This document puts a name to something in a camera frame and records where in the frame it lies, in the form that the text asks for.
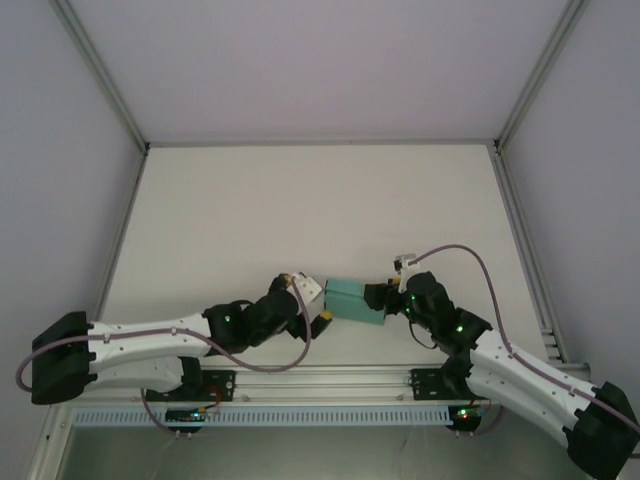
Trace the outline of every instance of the teal box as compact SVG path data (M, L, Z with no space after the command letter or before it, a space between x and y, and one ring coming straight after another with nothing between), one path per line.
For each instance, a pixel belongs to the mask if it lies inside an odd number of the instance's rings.
M364 301L364 284L330 278L324 296L325 308L334 318L384 325L384 311L376 312Z

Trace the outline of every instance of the white backdrop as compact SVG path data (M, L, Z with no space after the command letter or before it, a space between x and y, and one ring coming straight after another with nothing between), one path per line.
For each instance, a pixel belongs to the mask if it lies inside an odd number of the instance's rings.
M510 336L544 357L485 146L152 149L103 319L168 319L256 300L280 272L384 281L395 255L453 242L485 258ZM447 252L426 266L454 302L494 321L473 258ZM283 334L243 359L288 363L301 349ZM384 327L335 320L305 364L442 360L398 317Z

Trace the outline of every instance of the white wall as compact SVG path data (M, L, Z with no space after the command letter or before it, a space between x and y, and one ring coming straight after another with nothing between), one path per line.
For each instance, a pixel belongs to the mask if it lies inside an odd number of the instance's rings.
M636 0L591 2L507 152L571 353L637 413L639 21Z
M92 307L136 149L45 0L0 14L0 478L22 478L45 408L13 372L31 339Z

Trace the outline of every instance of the metal frame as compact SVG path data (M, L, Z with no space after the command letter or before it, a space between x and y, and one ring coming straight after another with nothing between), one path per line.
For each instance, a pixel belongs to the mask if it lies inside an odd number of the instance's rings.
M135 203L136 194L150 147L207 147L207 146L235 146L235 145L383 145L383 144L479 144L487 145L495 170L496 179L503 198L507 216L513 231L513 236L518 248L518 253L525 271L525 276L529 285L534 306L541 323L541 332L545 339L545 345L550 351L550 357L556 357L551 363L563 371L570 372L578 378L589 379L590 371L586 364L560 363L568 361L565 342L563 340L560 327L551 299L549 288L542 274L539 259L537 257L531 233L526 224L522 205L518 198L516 186L509 171L509 166L504 158L504 150L508 147L513 136L526 116L536 95L540 91L544 81L549 76L556 59L567 42L571 32L575 28L579 18L589 3L588 0L569 0L559 18L554 31L552 32L545 48L536 62L522 92L520 93L511 113L505 122L497 140L488 139L459 139L459 140L424 140L424 139L282 139L282 140L256 140L247 139L241 141L220 141L220 142L154 142L149 144L144 138L140 128L135 122L129 108L122 95L119 93L115 82L109 74L106 66L100 59L95 45L90 40L86 30L82 26L80 19L68 0L49 0L49 3L60 22L66 29L75 47L85 60L87 67L94 76L107 101L113 108L118 120L127 130L134 143L139 148L141 154L138 157L139 169L135 179L132 181L130 195L127 206L123 214L122 222L118 228L114 240L111 255L105 271L104 280L99 298L97 300L94 318L99 319L104 308L104 303L108 295L111 280L118 261L122 242L124 240L127 225L131 217L131 212ZM327 402L327 395L324 395L323 405L345 405L353 404L358 399L360 404L365 405L407 405L412 402L408 380L408 369L405 366L371 366L371 367L300 367L297 380L294 380L295 390L304 392L297 397L288 397L287 392L291 392L291 384L283 381L279 376L263 376L260 379L252 378L250 372L240 372L237 377L237 398L234 406L259 406L265 405L301 405L318 401L319 390L331 392L332 397ZM357 391L363 388L371 388L368 393L373 396L363 398L358 396ZM100 405L128 405L132 402L136 404L140 401L138 392L121 391L112 392L111 395L102 394L99 397L87 396L82 400L51 407L45 420L45 424L38 442L36 452L31 464L27 478L29 480L55 479L60 468L64 449L66 447L69 433L77 409L87 406Z

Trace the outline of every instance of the black bracket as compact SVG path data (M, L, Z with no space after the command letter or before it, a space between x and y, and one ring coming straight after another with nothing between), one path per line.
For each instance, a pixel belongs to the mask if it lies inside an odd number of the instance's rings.
M201 402L216 401L216 394L208 387L215 387L220 394L220 402L232 402L236 388L236 372L233 370L202 370L202 386L193 389L176 388L168 393L147 390L148 402Z
M440 368L414 368L411 370L411 389L414 400L474 400L480 399L468 389L462 395L450 388Z

